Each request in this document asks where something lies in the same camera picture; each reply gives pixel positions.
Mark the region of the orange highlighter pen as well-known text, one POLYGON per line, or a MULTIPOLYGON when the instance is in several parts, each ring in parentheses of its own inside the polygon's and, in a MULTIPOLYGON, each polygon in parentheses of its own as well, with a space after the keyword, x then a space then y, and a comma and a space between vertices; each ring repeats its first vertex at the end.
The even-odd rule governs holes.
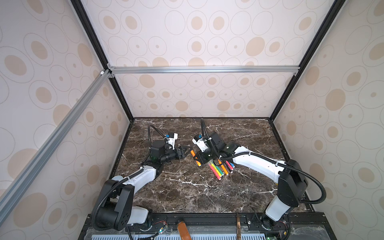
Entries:
POLYGON ((201 159, 200 159, 199 155, 194 150, 191 150, 190 153, 191 153, 194 161, 196 162, 196 164, 200 167, 202 165, 202 163, 201 163, 201 159))
POLYGON ((224 173, 225 175, 228 175, 229 172, 228 172, 227 168, 225 167, 225 164, 223 164, 221 161, 219 161, 219 164, 220 164, 220 166, 221 166, 221 168, 222 168, 222 170, 223 170, 223 173, 224 173))

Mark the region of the pink highlighter pen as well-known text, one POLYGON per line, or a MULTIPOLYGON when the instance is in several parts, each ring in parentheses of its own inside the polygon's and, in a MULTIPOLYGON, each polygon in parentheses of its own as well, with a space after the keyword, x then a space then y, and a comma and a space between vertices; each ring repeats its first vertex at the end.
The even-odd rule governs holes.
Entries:
POLYGON ((221 180, 221 175, 220 175, 220 173, 216 170, 216 168, 215 168, 213 165, 209 164, 209 167, 211 168, 211 170, 212 170, 213 173, 215 174, 216 178, 220 181, 220 180, 221 180))
POLYGON ((230 169, 230 171, 232 172, 234 170, 232 165, 228 161, 226 161, 226 164, 227 164, 228 168, 230 169))

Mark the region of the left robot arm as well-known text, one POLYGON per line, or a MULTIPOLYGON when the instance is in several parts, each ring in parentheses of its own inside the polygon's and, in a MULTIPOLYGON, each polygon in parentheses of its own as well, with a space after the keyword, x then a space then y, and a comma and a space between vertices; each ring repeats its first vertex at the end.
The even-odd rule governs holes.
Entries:
POLYGON ((92 210, 92 226, 97 231, 120 231, 128 225, 152 224, 152 211, 134 206, 135 194, 146 184, 160 176, 166 163, 182 160, 191 153, 192 147, 179 145, 166 149, 165 154, 155 157, 149 153, 142 166, 129 175, 107 180, 92 210))

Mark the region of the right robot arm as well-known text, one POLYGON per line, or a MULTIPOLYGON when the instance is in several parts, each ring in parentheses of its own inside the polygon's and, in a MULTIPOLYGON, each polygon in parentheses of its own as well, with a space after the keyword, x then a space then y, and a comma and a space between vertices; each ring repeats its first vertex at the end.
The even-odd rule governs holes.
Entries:
POLYGON ((322 183, 302 171, 299 163, 292 159, 287 162, 271 159, 234 142, 216 146, 200 139, 193 140, 193 143, 200 149, 196 152, 196 159, 201 164, 220 160, 223 164, 232 163, 245 166, 277 184, 276 196, 260 217, 260 221, 265 225, 273 225, 280 221, 283 215, 290 213, 301 203, 320 204, 326 199, 327 192, 322 183), (302 199, 308 187, 308 180, 315 183, 321 191, 321 196, 317 200, 302 199))

